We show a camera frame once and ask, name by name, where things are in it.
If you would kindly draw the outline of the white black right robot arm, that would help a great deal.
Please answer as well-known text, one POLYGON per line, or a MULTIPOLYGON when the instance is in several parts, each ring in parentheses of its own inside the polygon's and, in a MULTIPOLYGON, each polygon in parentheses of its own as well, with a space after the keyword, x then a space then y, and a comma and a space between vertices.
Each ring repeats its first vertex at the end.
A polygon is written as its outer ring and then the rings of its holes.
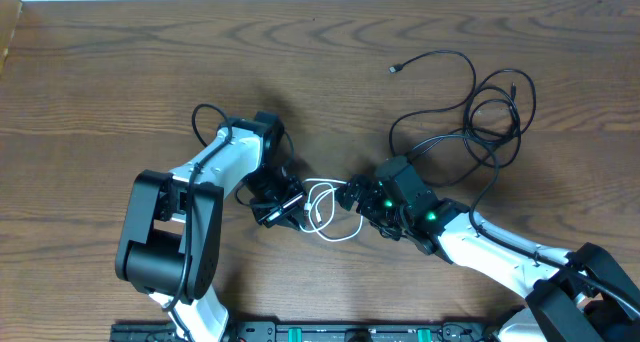
POLYGON ((411 241, 426 255, 473 269, 524 298, 492 341, 636 341, 639 288, 604 248, 576 251, 504 230, 473 207, 438 198, 405 157, 373 177, 353 176, 336 193, 383 236, 411 241))

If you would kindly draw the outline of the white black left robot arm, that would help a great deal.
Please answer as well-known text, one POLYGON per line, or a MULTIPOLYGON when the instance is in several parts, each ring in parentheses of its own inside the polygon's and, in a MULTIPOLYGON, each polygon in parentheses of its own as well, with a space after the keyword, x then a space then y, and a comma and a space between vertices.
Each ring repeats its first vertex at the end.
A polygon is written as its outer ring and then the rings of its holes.
POLYGON ((229 312, 212 281, 221 242, 223 203, 237 186, 264 227, 304 225, 301 181, 273 160, 286 138, 281 119, 225 117, 215 139, 166 173, 135 179, 115 258, 116 276, 162 306, 188 341, 221 341, 229 312))

